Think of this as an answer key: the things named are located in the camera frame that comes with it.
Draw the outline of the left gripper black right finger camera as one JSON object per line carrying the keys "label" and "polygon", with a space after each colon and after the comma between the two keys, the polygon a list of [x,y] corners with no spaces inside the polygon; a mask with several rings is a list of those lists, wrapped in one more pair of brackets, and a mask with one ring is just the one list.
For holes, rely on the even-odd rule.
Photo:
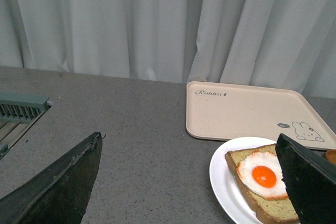
{"label": "left gripper black right finger camera", "polygon": [[275,150],[300,223],[335,223],[335,165],[284,134]]}

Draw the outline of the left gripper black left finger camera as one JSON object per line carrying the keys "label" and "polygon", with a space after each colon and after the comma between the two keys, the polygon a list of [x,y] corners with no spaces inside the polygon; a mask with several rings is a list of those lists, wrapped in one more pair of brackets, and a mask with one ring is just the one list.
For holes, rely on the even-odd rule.
{"label": "left gripper black left finger camera", "polygon": [[101,133],[94,132],[2,198],[1,223],[81,223],[101,151]]}

